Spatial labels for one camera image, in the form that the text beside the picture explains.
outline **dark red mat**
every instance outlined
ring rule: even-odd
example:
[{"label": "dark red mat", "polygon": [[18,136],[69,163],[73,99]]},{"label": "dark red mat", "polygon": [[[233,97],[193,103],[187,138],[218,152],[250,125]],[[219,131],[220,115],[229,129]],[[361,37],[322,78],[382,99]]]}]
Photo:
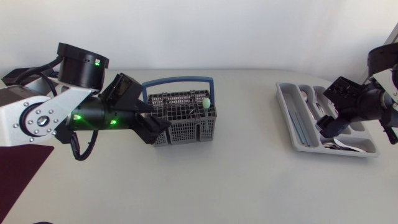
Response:
[{"label": "dark red mat", "polygon": [[33,144],[0,147],[0,223],[53,149]]}]

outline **spoon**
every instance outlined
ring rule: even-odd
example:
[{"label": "spoon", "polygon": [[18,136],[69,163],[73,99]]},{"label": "spoon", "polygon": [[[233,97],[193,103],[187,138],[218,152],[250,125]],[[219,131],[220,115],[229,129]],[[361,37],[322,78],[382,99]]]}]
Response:
[{"label": "spoon", "polygon": [[[203,109],[205,109],[205,117],[207,117],[208,116],[207,113],[208,113],[208,109],[210,108],[211,101],[209,98],[205,97],[203,99],[203,101],[201,102],[201,104],[203,106]],[[206,131],[209,130],[209,122],[208,121],[206,121],[206,123],[205,123],[205,130]]]},{"label": "spoon", "polygon": [[360,149],[360,148],[357,148],[357,147],[354,147],[354,146],[347,146],[346,144],[342,143],[341,141],[339,141],[339,140],[337,140],[337,139],[335,139],[335,138],[333,138],[333,140],[334,140],[334,142],[335,142],[338,146],[340,146],[340,147],[346,147],[346,148],[348,148],[348,149],[352,149],[352,150],[355,150],[355,151],[358,151],[358,152],[368,153],[368,152],[366,152],[366,151],[363,150],[363,149]]}]

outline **blue basket handle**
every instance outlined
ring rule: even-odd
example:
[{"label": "blue basket handle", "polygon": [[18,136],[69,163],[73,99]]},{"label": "blue basket handle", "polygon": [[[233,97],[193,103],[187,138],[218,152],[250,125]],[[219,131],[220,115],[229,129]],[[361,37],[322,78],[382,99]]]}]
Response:
[{"label": "blue basket handle", "polygon": [[214,81],[211,77],[196,77],[196,76],[187,76],[187,77],[169,77],[169,78],[160,78],[157,80],[152,80],[148,82],[142,83],[142,99],[145,103],[148,103],[147,96],[147,88],[151,86],[156,86],[165,83],[173,83],[173,82],[208,82],[210,84],[210,102],[214,104]]}]

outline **black cable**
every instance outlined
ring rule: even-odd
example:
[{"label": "black cable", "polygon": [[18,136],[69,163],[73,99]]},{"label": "black cable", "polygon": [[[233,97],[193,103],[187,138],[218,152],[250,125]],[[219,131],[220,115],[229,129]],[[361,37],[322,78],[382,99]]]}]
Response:
[{"label": "black cable", "polygon": [[42,74],[41,72],[49,69],[49,68],[53,68],[54,66],[58,65],[59,63],[61,63],[63,60],[63,57],[58,56],[55,60],[53,60],[52,62],[37,67],[37,68],[33,68],[32,70],[28,70],[26,72],[22,72],[15,80],[15,84],[16,85],[21,85],[22,81],[25,80],[26,78],[32,76],[32,75],[39,75],[40,77],[42,77],[44,79],[44,81],[49,85],[51,92],[53,94],[53,96],[57,95],[57,91],[55,90],[55,86],[54,84],[51,82],[51,80],[45,76],[44,74]]},{"label": "black cable", "polygon": [[91,141],[88,143],[88,147],[83,154],[80,154],[80,145],[79,140],[77,139],[77,134],[74,132],[71,136],[70,146],[72,147],[73,156],[78,161],[84,161],[91,154],[95,141],[97,140],[98,131],[94,130],[93,135],[91,136]]}]

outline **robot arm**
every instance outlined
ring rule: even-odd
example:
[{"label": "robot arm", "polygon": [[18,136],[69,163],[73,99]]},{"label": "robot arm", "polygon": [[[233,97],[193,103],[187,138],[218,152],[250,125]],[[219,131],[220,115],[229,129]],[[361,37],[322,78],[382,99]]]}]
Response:
[{"label": "robot arm", "polygon": [[[142,86],[121,73],[99,96],[109,60],[87,50],[60,43],[53,62],[19,75],[16,83],[39,74],[42,78],[25,86],[0,90],[0,146],[38,143],[56,137],[70,143],[78,160],[90,154],[99,130],[132,129],[148,144],[171,124],[148,117],[152,107],[139,100]],[[41,74],[61,63],[58,79]],[[57,93],[54,84],[62,86]],[[47,96],[52,91],[53,98]],[[93,130],[84,156],[80,155],[76,130]]]},{"label": "robot arm", "polygon": [[339,77],[323,93],[338,112],[337,118],[326,115],[318,121],[324,137],[339,135],[352,122],[378,119],[391,144],[398,142],[392,130],[398,128],[398,43],[370,51],[368,70],[370,83]]}]

